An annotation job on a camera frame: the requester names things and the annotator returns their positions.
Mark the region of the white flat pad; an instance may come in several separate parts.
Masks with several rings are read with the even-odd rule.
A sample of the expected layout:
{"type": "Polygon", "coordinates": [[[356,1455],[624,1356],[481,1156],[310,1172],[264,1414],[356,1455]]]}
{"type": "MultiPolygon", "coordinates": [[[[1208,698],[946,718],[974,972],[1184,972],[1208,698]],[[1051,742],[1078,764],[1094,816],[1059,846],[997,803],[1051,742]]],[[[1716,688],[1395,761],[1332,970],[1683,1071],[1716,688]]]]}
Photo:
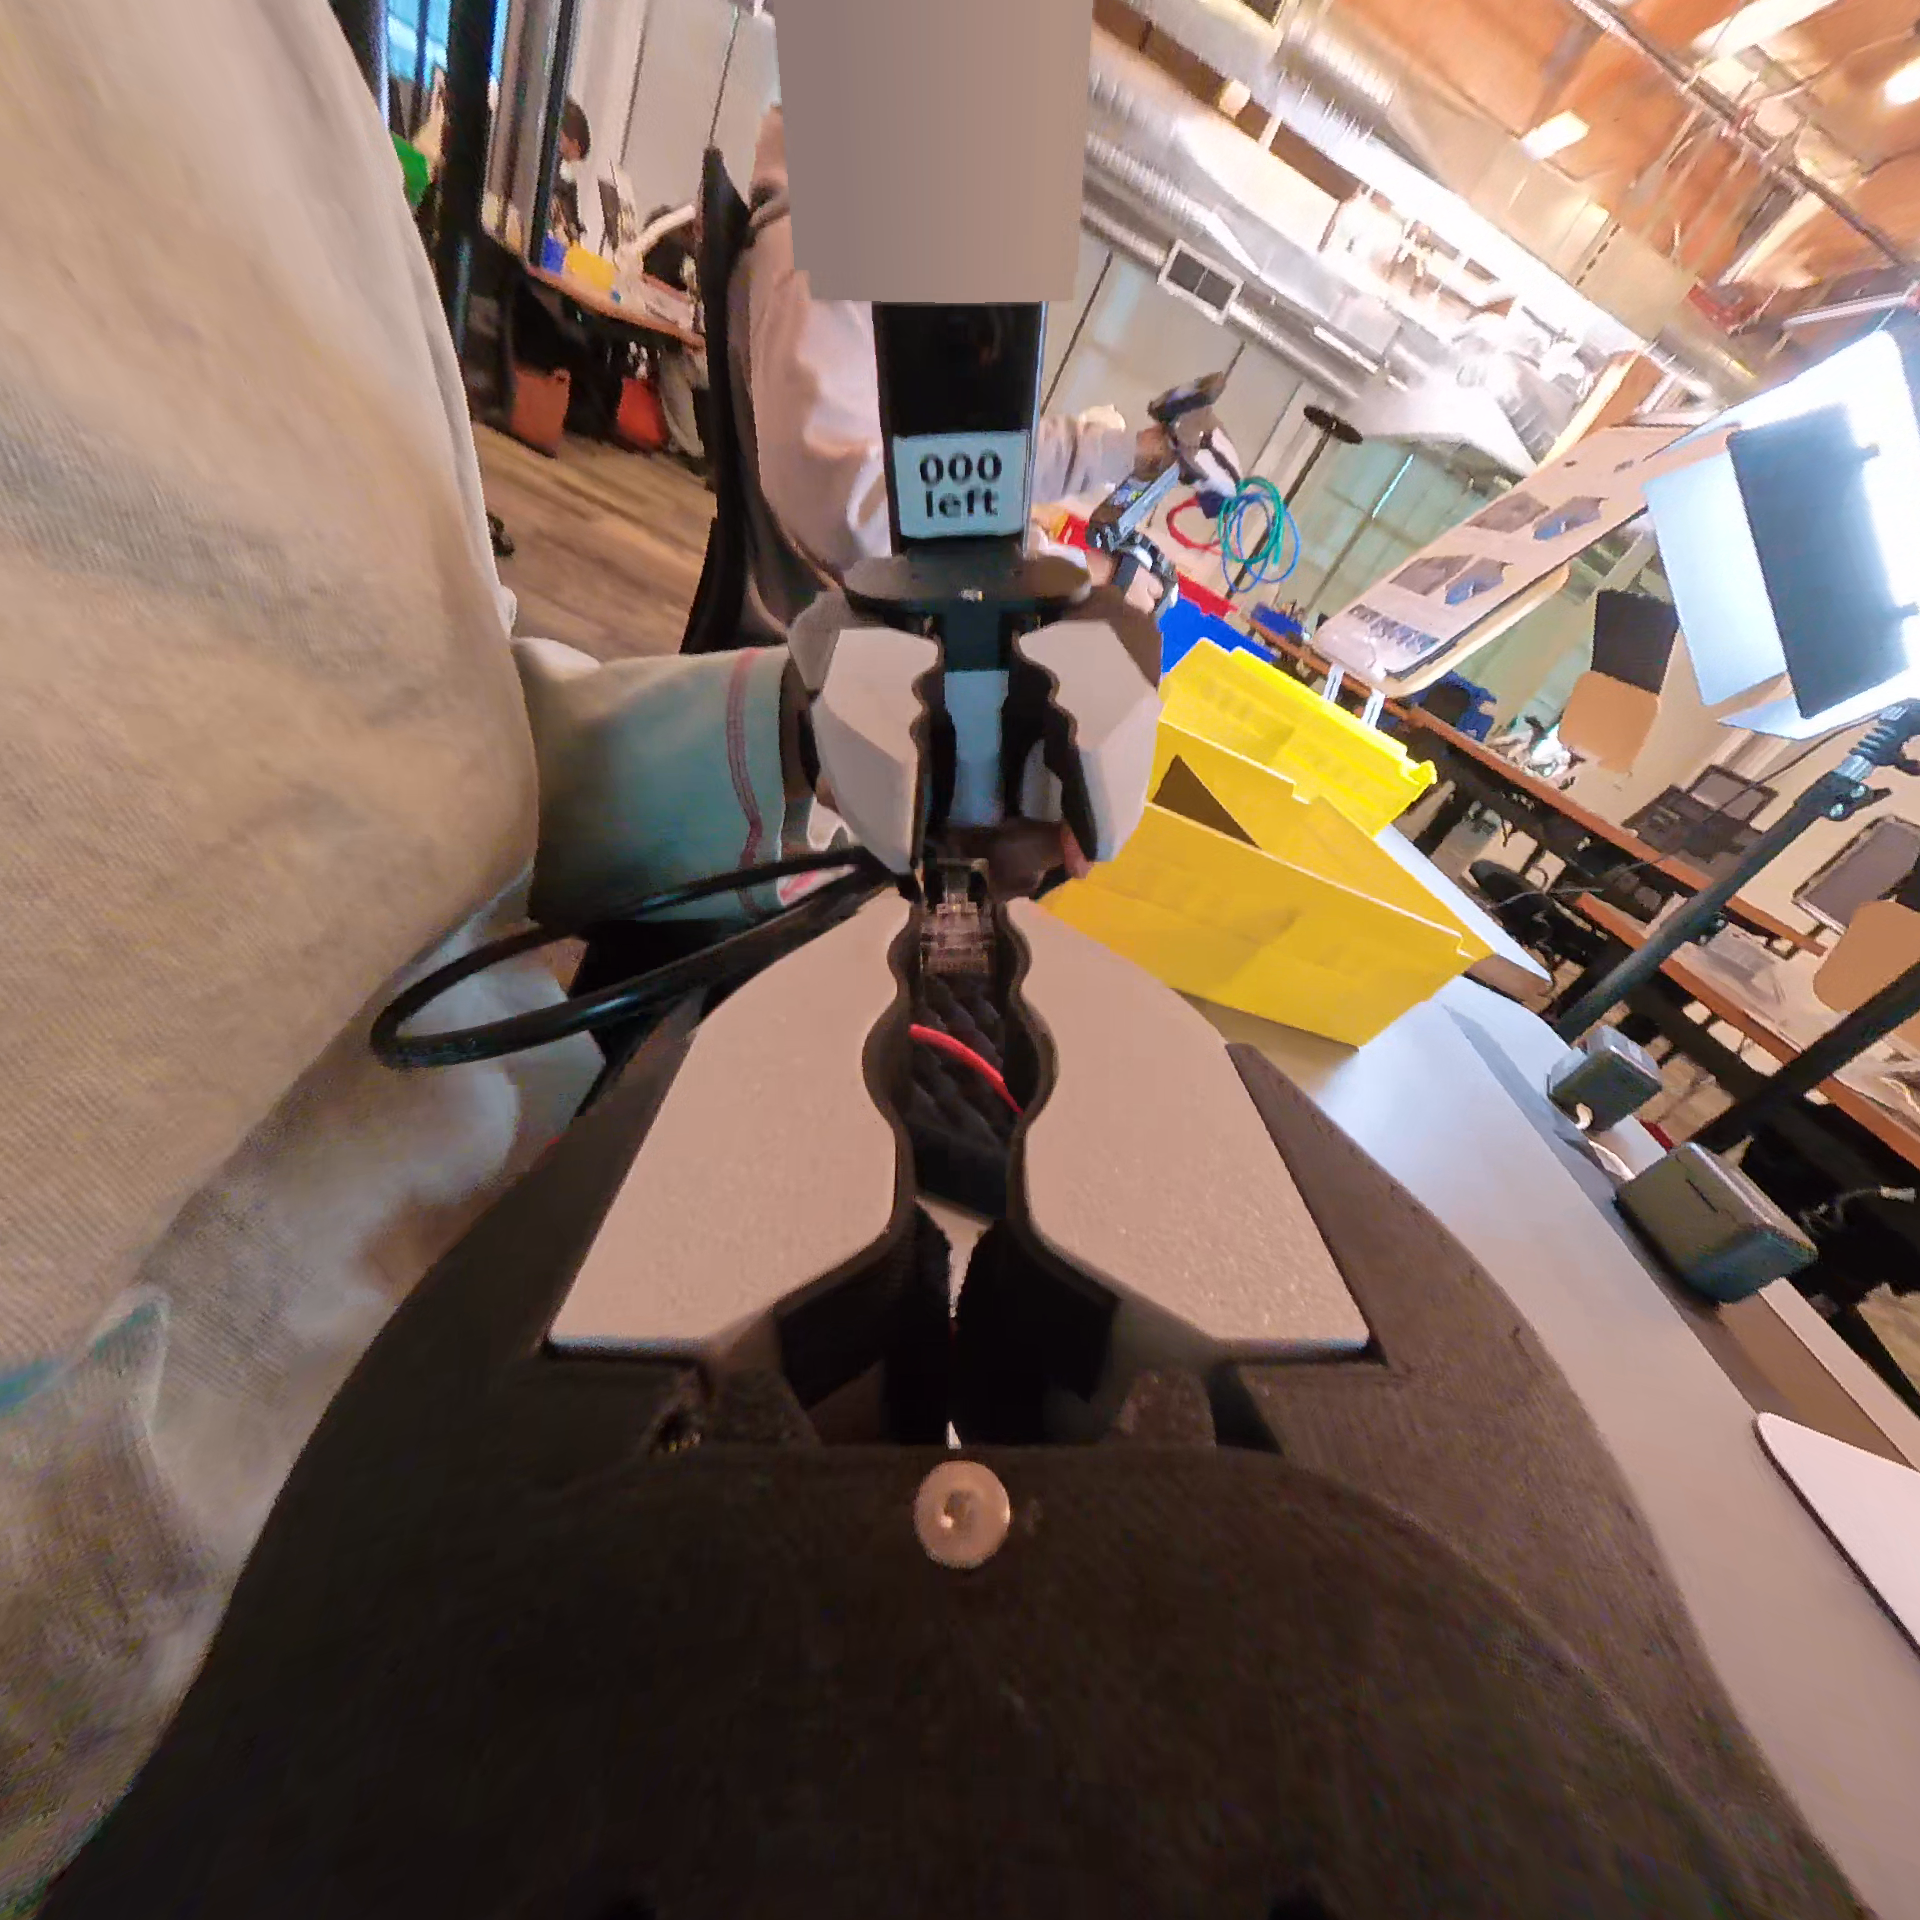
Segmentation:
{"type": "Polygon", "coordinates": [[[1918,1643],[1918,1471],[1774,1414],[1756,1418],[1774,1471],[1875,1596],[1918,1643]]]}

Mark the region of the person's beige clothing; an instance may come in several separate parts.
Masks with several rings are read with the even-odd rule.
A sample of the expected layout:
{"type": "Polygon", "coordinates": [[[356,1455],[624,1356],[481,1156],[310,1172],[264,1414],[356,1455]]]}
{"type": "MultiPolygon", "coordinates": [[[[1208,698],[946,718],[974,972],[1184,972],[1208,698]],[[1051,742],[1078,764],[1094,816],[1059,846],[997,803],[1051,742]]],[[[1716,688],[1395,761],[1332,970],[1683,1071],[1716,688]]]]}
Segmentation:
{"type": "Polygon", "coordinates": [[[152,1756],[522,1099],[373,1003],[522,875],[464,386],[326,6],[5,6],[5,1916],[152,1756]]]}

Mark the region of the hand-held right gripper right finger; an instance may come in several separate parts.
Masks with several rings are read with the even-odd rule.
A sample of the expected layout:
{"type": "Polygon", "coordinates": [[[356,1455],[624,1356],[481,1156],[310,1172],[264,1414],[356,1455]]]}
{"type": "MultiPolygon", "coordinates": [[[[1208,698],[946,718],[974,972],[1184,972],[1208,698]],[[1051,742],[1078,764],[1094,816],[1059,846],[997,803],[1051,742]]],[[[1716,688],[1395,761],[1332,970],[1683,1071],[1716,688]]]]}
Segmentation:
{"type": "Polygon", "coordinates": [[[1360,1356],[1363,1313],[1212,1023],[1038,904],[1011,926],[1050,1074],[1025,1226],[1112,1302],[1112,1363],[1360,1356]]]}

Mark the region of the studio light panel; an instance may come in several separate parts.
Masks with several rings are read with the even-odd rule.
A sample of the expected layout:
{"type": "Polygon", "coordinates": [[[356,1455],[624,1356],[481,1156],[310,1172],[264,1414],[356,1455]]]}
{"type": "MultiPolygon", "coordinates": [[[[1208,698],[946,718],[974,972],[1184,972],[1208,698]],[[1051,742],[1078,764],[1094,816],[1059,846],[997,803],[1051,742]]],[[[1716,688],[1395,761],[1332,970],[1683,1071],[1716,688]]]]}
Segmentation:
{"type": "Polygon", "coordinates": [[[1918,691],[1915,339],[1872,330],[1642,482],[1701,703],[1816,738],[1918,691]]]}

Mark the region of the blue plastic bin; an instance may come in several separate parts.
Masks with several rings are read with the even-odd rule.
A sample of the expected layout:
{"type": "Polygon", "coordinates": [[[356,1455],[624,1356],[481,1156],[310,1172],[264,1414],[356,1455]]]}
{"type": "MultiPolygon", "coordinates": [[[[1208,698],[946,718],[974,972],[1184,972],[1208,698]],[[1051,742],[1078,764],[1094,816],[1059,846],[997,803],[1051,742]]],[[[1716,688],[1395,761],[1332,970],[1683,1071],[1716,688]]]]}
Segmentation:
{"type": "Polygon", "coordinates": [[[1178,592],[1162,601],[1156,615],[1162,672],[1168,675],[1202,640],[1226,654],[1238,651],[1276,663],[1277,651],[1258,631],[1236,627],[1229,612],[1227,600],[1181,576],[1178,592]]]}

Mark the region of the black light stand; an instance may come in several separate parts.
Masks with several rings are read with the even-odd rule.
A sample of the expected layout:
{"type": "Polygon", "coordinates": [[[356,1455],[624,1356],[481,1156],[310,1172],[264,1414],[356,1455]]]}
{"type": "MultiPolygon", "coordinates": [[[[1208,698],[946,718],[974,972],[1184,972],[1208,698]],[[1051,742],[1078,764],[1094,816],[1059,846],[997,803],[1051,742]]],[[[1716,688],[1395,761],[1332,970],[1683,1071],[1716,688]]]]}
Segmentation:
{"type": "MultiPolygon", "coordinates": [[[[1594,977],[1565,1007],[1558,1007],[1550,1015],[1552,1031],[1569,1042],[1582,1041],[1609,1010],[1630,1002],[1643,983],[1662,975],[1666,958],[1710,937],[1741,888],[1757,878],[1808,828],[1819,822],[1845,824],[1868,803],[1884,801],[1885,792],[1872,786],[1872,775],[1885,769],[1915,775],[1915,760],[1907,754],[1915,737],[1918,703],[1909,698],[1889,707],[1827,775],[1789,803],[1787,814],[1774,828],[1766,828],[1725,875],[1686,896],[1642,947],[1605,975],[1594,977]]],[[[1878,1046],[1915,1014],[1918,966],[1912,966],[1837,1019],[1808,1050],[1763,1080],[1752,1092],[1737,1097],[1697,1142],[1716,1152],[1732,1151],[1763,1124],[1784,1118],[1789,1106],[1804,1102],[1830,1081],[1840,1067],[1878,1046]]]]}

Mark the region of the grey power adapter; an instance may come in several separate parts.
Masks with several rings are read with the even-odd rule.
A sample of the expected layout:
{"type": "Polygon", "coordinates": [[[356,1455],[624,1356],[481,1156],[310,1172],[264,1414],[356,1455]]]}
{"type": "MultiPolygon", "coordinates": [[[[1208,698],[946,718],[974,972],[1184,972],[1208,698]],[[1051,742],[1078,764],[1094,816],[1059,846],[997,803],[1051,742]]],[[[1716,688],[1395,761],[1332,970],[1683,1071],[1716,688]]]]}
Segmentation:
{"type": "Polygon", "coordinates": [[[1617,1025],[1598,1025],[1545,1078],[1547,1102],[1589,1136],[1635,1118],[1662,1091],[1660,1064],[1617,1025]]]}
{"type": "Polygon", "coordinates": [[[1745,1170],[1680,1143],[1617,1190],[1624,1222],[1694,1297],[1737,1305],[1817,1259],[1817,1249],[1745,1170]]]}

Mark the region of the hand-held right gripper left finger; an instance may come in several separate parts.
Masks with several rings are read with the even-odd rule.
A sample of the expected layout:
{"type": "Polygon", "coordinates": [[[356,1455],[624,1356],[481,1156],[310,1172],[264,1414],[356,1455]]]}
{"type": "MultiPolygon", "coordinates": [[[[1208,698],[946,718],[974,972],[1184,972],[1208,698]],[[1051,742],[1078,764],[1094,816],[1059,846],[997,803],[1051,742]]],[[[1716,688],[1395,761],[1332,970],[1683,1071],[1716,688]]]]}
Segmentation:
{"type": "Polygon", "coordinates": [[[899,895],[795,948],[696,1031],[552,1321],[565,1356],[756,1363],[780,1321],[909,1235],[881,1080],[905,1009],[899,895]]]}

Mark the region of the long wooden workbench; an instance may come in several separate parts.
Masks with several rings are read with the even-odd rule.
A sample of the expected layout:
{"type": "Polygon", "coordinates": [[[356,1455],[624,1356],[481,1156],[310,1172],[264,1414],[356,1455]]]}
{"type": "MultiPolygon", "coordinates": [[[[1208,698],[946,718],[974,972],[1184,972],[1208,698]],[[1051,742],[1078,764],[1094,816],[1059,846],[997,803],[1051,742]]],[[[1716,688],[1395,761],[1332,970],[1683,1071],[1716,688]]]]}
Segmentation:
{"type": "MultiPolygon", "coordinates": [[[[1250,635],[1297,679],[1323,679],[1328,663],[1282,623],[1280,612],[1258,609],[1250,635]]],[[[1589,808],[1578,806],[1570,794],[1524,774],[1515,761],[1502,760],[1474,737],[1450,727],[1445,718],[1429,716],[1421,705],[1386,703],[1386,732],[1401,738],[1408,754],[1435,769],[1442,803],[1434,814],[1432,831],[1452,832],[1473,808],[1494,814],[1507,831],[1530,841],[1536,858],[1557,858],[1561,871],[1555,882],[1572,888],[1572,896],[1601,898],[1608,888],[1617,891],[1690,896],[1705,890],[1712,875],[1677,852],[1660,852],[1625,828],[1605,824],[1589,808]]],[[[1736,895],[1722,910],[1728,924],[1741,926],[1777,954],[1810,954],[1827,958],[1819,928],[1801,930],[1766,913],[1746,895],[1736,895]]],[[[1868,1096],[1845,1096],[1840,1106],[1856,1124],[1915,1167],[1915,1128],[1898,1120],[1889,1108],[1868,1096]]]]}

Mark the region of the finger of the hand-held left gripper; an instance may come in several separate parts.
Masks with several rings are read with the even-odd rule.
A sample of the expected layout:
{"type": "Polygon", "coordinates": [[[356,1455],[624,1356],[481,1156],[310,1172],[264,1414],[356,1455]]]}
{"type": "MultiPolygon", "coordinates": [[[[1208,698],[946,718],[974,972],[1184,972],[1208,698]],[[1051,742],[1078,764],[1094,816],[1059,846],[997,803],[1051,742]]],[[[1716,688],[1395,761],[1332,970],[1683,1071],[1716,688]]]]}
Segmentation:
{"type": "Polygon", "coordinates": [[[1112,863],[1150,798],[1158,671],[1144,667],[1107,618],[1075,618],[1030,635],[1043,681],[1043,764],[1061,785],[1064,822],[1089,864],[1112,863]]]}
{"type": "Polygon", "coordinates": [[[922,855],[928,687],[928,639],[845,627],[809,698],[827,808],[890,873],[912,873],[922,855]]]}

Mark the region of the instruction poster board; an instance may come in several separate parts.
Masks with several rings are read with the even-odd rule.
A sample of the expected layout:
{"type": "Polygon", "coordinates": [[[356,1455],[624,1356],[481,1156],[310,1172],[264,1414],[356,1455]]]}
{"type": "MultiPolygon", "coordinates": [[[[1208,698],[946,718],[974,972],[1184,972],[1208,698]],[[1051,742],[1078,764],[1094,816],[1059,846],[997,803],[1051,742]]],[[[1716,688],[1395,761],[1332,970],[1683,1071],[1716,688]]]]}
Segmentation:
{"type": "Polygon", "coordinates": [[[1587,434],[1323,615],[1307,644],[1336,679],[1388,700],[1440,681],[1578,572],[1602,586],[1614,544],[1617,563],[1651,570],[1651,482],[1722,452],[1728,433],[1660,414],[1587,434]]]}

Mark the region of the yellow plastic bin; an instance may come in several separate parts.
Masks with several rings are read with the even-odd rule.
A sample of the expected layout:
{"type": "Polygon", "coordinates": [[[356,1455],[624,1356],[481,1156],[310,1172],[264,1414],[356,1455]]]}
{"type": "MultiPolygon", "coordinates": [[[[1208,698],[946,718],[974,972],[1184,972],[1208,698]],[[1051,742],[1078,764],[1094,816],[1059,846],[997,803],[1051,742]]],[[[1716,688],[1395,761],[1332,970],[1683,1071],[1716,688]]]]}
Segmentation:
{"type": "Polygon", "coordinates": [[[1126,844],[1046,910],[1174,992],[1350,1047],[1498,952],[1380,834],[1173,724],[1126,844]]]}
{"type": "Polygon", "coordinates": [[[1417,808],[1435,774],[1269,659],[1196,640],[1158,681],[1173,727],[1235,752],[1325,801],[1364,832],[1417,808]]]}

